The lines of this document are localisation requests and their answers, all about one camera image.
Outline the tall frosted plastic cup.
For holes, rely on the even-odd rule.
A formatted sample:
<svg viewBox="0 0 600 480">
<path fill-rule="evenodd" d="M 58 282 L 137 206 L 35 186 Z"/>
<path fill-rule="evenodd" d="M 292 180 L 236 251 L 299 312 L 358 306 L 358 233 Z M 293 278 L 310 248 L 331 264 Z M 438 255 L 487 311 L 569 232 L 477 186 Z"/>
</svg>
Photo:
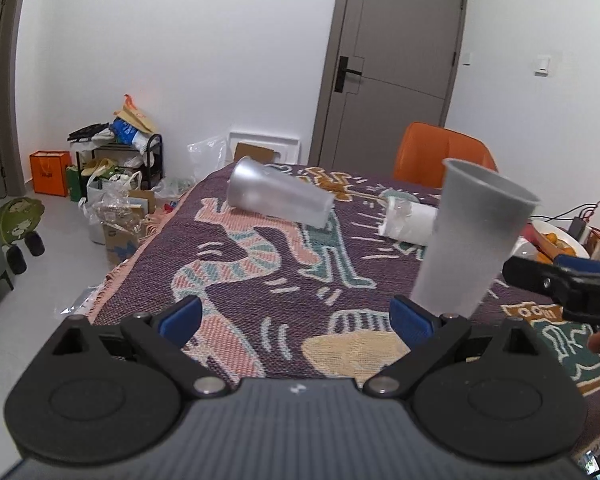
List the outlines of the tall frosted plastic cup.
<svg viewBox="0 0 600 480">
<path fill-rule="evenodd" d="M 434 230 L 410 299 L 434 315 L 469 318 L 501 273 L 538 196 L 483 166 L 443 161 Z"/>
</svg>

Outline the frosted cup lying far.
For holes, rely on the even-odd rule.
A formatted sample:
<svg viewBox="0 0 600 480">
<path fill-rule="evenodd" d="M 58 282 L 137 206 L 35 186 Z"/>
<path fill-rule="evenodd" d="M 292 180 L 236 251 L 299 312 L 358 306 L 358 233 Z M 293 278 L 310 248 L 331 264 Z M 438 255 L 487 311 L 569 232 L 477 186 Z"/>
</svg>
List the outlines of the frosted cup lying far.
<svg viewBox="0 0 600 480">
<path fill-rule="evenodd" d="M 332 193 L 243 157 L 228 180 L 227 205 L 254 214 L 323 229 L 332 211 Z"/>
</svg>

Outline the white bowl with fruit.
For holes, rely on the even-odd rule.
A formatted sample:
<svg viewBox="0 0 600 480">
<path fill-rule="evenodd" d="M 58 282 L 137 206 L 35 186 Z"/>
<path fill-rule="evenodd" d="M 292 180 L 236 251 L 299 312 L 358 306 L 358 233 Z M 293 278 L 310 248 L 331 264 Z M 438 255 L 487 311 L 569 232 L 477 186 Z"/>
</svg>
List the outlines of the white bowl with fruit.
<svg viewBox="0 0 600 480">
<path fill-rule="evenodd" d="M 528 222 L 512 255 L 540 263 L 552 263 L 560 255 L 590 258 L 585 248 L 567 232 L 542 220 Z"/>
</svg>

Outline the patterned woven table blanket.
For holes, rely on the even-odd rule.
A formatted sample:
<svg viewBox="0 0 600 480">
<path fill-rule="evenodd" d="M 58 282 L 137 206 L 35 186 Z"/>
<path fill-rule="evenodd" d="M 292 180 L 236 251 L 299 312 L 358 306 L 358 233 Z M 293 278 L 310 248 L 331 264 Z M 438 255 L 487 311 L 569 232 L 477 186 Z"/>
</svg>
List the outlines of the patterned woven table blanket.
<svg viewBox="0 0 600 480">
<path fill-rule="evenodd" d="M 335 197 L 324 229 L 227 205 L 230 170 L 186 192 L 135 255 L 118 266 L 88 317 L 114 324 L 199 297 L 202 322 L 184 346 L 228 382 L 244 377 L 352 377 L 400 359 L 389 306 L 408 295 L 424 248 L 383 238 L 392 196 L 435 205 L 436 188 L 320 167 L 284 173 Z"/>
</svg>

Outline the clear bottle white label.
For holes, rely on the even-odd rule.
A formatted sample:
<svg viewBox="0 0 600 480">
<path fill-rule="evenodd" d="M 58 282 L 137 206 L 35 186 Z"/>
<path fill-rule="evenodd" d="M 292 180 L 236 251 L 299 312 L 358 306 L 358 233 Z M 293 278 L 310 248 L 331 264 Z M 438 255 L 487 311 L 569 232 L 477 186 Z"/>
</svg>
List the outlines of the clear bottle white label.
<svg viewBox="0 0 600 480">
<path fill-rule="evenodd" d="M 397 242 L 427 246 L 434 230 L 437 208 L 389 196 L 385 218 L 378 226 L 378 234 Z"/>
</svg>

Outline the cardboard box with plastic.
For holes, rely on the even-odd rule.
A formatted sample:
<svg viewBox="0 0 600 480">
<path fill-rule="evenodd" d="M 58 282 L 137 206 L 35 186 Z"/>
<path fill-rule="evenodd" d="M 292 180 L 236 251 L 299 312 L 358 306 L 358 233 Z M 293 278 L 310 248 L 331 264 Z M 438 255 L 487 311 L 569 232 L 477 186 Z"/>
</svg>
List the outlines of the cardboard box with plastic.
<svg viewBox="0 0 600 480">
<path fill-rule="evenodd" d="M 79 201 L 90 240 L 105 248 L 110 266 L 132 257 L 146 235 L 148 216 L 156 209 L 155 194 L 140 187 L 139 171 L 112 174 L 97 168 L 86 182 Z"/>
</svg>

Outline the clear plastic bag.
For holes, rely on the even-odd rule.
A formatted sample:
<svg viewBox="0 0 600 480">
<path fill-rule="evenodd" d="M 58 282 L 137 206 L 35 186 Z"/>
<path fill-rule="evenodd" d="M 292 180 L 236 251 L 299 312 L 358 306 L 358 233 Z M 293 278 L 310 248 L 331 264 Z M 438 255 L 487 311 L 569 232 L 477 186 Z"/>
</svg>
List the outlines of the clear plastic bag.
<svg viewBox="0 0 600 480">
<path fill-rule="evenodd" d="M 192 178 L 200 182 L 216 170 L 222 169 L 227 162 L 227 140 L 225 136 L 212 136 L 206 140 L 187 145 Z"/>
</svg>

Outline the black metal shelf rack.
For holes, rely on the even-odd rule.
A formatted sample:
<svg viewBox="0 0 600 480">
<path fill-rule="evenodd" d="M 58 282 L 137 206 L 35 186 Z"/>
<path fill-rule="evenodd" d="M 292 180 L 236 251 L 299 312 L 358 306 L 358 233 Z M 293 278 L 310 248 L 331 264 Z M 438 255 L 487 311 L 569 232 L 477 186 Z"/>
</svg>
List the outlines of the black metal shelf rack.
<svg viewBox="0 0 600 480">
<path fill-rule="evenodd" d="M 139 171 L 140 187 L 148 190 L 164 177 L 163 140 L 159 133 L 152 134 L 143 153 L 133 144 L 123 144 L 116 139 L 110 142 L 80 141 L 70 142 L 69 151 L 76 159 L 81 192 L 86 195 L 87 180 L 91 177 L 84 174 L 96 168 L 104 159 L 114 162 L 108 174 L 134 174 Z"/>
</svg>

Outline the orange leather chair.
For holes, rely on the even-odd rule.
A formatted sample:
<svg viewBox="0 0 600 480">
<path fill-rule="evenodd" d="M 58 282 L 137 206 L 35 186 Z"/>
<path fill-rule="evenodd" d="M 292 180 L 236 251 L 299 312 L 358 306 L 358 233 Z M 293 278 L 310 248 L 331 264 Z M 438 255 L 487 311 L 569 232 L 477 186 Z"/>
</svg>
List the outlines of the orange leather chair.
<svg viewBox="0 0 600 480">
<path fill-rule="evenodd" d="M 441 188 L 445 174 L 443 161 L 447 158 L 498 170 L 491 152 L 481 141 L 464 133 L 412 122 L 406 128 L 396 153 L 392 177 L 398 181 Z"/>
</svg>

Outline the clutter pile on shelf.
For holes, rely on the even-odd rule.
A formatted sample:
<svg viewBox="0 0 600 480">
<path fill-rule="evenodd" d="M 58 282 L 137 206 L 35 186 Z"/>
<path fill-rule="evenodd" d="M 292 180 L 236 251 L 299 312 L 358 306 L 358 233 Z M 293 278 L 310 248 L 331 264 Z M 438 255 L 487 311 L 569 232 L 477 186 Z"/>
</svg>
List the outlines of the clutter pile on shelf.
<svg viewBox="0 0 600 480">
<path fill-rule="evenodd" d="M 68 134 L 67 142 L 77 152 L 95 151 L 99 148 L 132 148 L 145 155 L 161 139 L 158 128 L 136 106 L 132 96 L 126 94 L 122 107 L 106 124 L 93 124 Z"/>
</svg>

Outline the white framed picture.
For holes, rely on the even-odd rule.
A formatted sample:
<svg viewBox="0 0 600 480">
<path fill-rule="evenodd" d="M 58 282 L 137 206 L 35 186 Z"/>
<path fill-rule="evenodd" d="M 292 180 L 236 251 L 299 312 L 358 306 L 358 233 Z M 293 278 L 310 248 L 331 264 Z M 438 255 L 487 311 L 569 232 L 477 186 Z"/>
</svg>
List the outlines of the white framed picture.
<svg viewBox="0 0 600 480">
<path fill-rule="evenodd" d="M 300 162 L 300 140 L 293 136 L 231 132 L 228 135 L 228 143 L 235 162 L 245 156 L 262 164 L 276 162 L 297 165 Z"/>
</svg>

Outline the orange shopping bag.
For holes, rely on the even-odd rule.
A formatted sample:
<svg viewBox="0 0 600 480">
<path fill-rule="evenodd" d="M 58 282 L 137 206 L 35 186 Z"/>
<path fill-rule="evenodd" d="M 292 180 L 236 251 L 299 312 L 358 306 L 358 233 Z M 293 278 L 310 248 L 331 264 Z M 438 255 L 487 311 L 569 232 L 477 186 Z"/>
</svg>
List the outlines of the orange shopping bag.
<svg viewBox="0 0 600 480">
<path fill-rule="evenodd" d="M 36 151 L 29 156 L 33 191 L 66 197 L 66 170 L 72 164 L 68 151 Z"/>
</svg>

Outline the grey door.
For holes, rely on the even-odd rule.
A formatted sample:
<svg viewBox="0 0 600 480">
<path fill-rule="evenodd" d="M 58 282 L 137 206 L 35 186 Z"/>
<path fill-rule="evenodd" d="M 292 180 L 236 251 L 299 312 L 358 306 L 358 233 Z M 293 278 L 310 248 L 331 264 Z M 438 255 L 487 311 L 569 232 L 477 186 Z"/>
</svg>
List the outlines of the grey door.
<svg viewBox="0 0 600 480">
<path fill-rule="evenodd" d="M 444 124 L 467 0 L 336 0 L 308 161 L 392 173 L 412 122 Z M 340 55 L 362 76 L 334 91 Z"/>
</svg>

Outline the white wall switch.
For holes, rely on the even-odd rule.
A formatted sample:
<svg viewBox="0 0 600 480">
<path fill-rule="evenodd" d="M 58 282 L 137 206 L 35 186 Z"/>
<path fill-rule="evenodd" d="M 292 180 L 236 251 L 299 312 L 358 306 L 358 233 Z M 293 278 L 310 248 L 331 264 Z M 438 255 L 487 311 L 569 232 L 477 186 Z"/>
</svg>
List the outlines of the white wall switch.
<svg viewBox="0 0 600 480">
<path fill-rule="evenodd" d="M 539 55 L 534 64 L 534 74 L 537 77 L 547 77 L 550 74 L 550 63 L 552 57 L 550 55 Z"/>
</svg>

